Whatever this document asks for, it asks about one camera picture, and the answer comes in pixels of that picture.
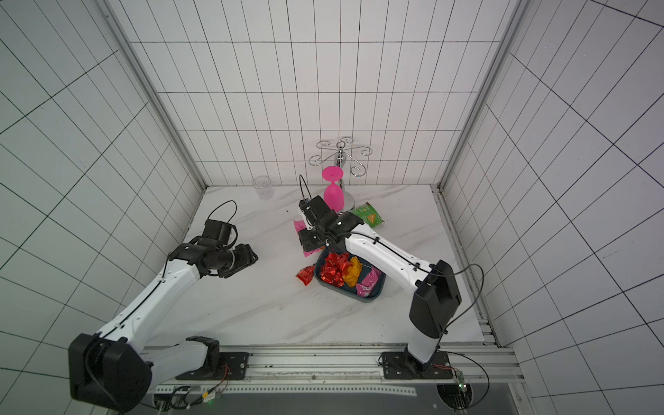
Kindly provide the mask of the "green chips bag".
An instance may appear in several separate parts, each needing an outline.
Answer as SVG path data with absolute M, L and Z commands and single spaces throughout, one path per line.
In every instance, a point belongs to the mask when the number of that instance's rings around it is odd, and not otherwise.
M 370 228 L 375 228 L 384 222 L 376 208 L 369 202 L 356 207 L 351 213 L 362 219 Z

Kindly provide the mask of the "teal storage box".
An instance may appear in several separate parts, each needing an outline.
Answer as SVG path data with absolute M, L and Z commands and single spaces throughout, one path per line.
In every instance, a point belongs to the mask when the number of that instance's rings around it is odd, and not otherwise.
M 315 264 L 316 269 L 315 269 L 314 278 L 319 283 L 321 283 L 326 288 L 329 288 L 333 292 L 337 292 L 337 293 L 343 294 L 343 295 L 348 296 L 348 297 L 352 297 L 354 299 L 357 299 L 357 300 L 363 301 L 363 302 L 371 302 L 371 301 L 375 300 L 381 294 L 383 285 L 385 284 L 385 281 L 387 279 L 387 277 L 386 277 L 386 275 L 383 271 L 381 271 L 382 275 L 380 277 L 380 281 L 379 281 L 378 285 L 375 286 L 375 289 L 372 291 L 372 293 L 369 297 L 360 297 L 360 296 L 358 296 L 356 294 L 356 287 L 350 288 L 345 284 L 343 287 L 337 288 L 337 287 L 334 287 L 332 285 L 328 285 L 328 284 L 324 283 L 323 280 L 321 280 L 319 273 L 320 273 L 322 267 L 324 266 L 324 261 L 325 261 L 325 259 L 326 259 L 326 257 L 328 256 L 329 253 L 330 253 L 329 249 L 327 249 L 327 248 L 323 249 L 320 256 L 318 257 L 318 259 L 316 261 L 316 264 Z M 361 282 L 363 280 L 363 278 L 371 271 L 371 269 L 373 267 L 375 267 L 375 266 L 371 265 L 368 261 L 366 261 L 365 259 L 363 259 L 359 256 L 349 254 L 349 257 L 350 258 L 357 257 L 361 261 L 361 263 L 363 263 L 362 273 L 361 273 L 361 276 L 359 277 L 358 282 Z

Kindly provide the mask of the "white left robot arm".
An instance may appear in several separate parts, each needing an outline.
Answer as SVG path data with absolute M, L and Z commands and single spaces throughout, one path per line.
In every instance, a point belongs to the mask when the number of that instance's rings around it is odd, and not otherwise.
M 180 375 L 213 379 L 227 375 L 220 344 L 194 335 L 175 346 L 148 352 L 145 346 L 170 308 L 206 276 L 229 278 L 252 266 L 258 255 L 247 244 L 229 250 L 181 244 L 161 271 L 112 321 L 80 334 L 67 350 L 69 387 L 77 401 L 127 413 L 152 388 Z

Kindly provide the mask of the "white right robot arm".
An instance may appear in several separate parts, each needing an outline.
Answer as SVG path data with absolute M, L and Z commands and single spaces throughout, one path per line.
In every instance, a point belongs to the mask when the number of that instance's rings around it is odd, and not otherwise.
M 365 259 L 409 293 L 413 325 L 407 358 L 422 368 L 432 363 L 439 343 L 462 302 L 456 273 L 441 260 L 419 259 L 384 239 L 358 216 L 330 211 L 322 217 L 301 214 L 306 229 L 298 233 L 302 247 L 327 247 Z

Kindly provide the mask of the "pink wine glass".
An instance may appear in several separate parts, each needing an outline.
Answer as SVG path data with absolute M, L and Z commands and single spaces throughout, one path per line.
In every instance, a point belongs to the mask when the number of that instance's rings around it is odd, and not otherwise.
M 343 178 L 343 170 L 338 166 L 329 166 L 323 170 L 322 177 L 328 183 L 323 193 L 323 200 L 335 212 L 343 211 L 345 196 L 339 184 Z

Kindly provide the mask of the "clear glass cup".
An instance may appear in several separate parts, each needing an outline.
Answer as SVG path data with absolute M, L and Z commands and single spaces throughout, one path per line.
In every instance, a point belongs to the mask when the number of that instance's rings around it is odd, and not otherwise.
M 267 201 L 273 198 L 273 182 L 269 176 L 256 176 L 252 181 L 252 186 L 260 200 Z

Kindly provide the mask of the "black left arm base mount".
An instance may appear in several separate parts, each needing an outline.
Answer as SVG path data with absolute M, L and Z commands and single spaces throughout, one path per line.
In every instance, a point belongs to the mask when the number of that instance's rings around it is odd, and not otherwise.
M 228 370 L 228 379 L 244 380 L 249 354 L 246 352 L 221 352 L 218 340 L 205 336 L 191 336 L 187 342 L 195 342 L 206 347 L 206 358 L 200 368 L 190 370 L 176 377 L 177 380 L 222 380 Z

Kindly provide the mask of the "yellow tea bag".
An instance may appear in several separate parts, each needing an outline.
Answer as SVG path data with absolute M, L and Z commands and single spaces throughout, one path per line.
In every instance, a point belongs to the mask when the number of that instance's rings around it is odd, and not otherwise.
M 354 288 L 361 276 L 363 269 L 363 263 L 357 258 L 352 257 L 349 262 L 346 264 L 342 272 L 342 279 L 344 283 L 350 287 Z

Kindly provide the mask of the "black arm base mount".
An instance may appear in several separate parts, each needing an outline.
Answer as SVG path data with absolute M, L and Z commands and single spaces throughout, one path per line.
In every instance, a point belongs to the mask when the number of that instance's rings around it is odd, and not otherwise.
M 422 363 L 407 351 L 383 352 L 379 359 L 386 380 L 452 380 L 455 377 L 449 356 L 436 351 L 430 361 Z

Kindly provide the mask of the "red tea bag lone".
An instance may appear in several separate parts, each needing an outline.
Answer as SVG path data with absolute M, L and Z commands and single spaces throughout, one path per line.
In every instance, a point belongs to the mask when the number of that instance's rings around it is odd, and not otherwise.
M 340 288 L 345 285 L 342 270 L 337 266 L 324 265 L 319 273 L 321 280 L 328 285 Z

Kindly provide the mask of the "aluminium rail frame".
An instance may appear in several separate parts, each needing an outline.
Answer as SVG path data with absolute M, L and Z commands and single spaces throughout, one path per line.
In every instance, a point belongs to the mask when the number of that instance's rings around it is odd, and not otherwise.
M 328 346 L 222 347 L 221 352 L 249 354 L 244 380 L 230 380 L 224 394 L 366 393 L 413 395 L 420 385 L 472 387 L 476 396 L 487 387 L 521 384 L 525 378 L 515 354 L 494 344 L 444 344 L 455 377 L 452 380 L 386 380 L 378 359 L 383 352 L 403 352 L 401 344 Z M 152 388 L 150 395 L 192 386 L 197 396 L 219 380 L 177 380 Z

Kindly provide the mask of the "red tea bag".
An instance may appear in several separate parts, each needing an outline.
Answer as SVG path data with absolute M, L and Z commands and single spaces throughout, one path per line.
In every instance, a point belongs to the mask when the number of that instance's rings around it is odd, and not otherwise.
M 305 285 L 309 285 L 314 279 L 316 266 L 306 266 L 297 273 L 297 278 Z
M 324 261 L 324 269 L 332 271 L 340 271 L 344 273 L 349 267 L 352 266 L 349 254 L 347 252 L 338 254 L 330 252 Z

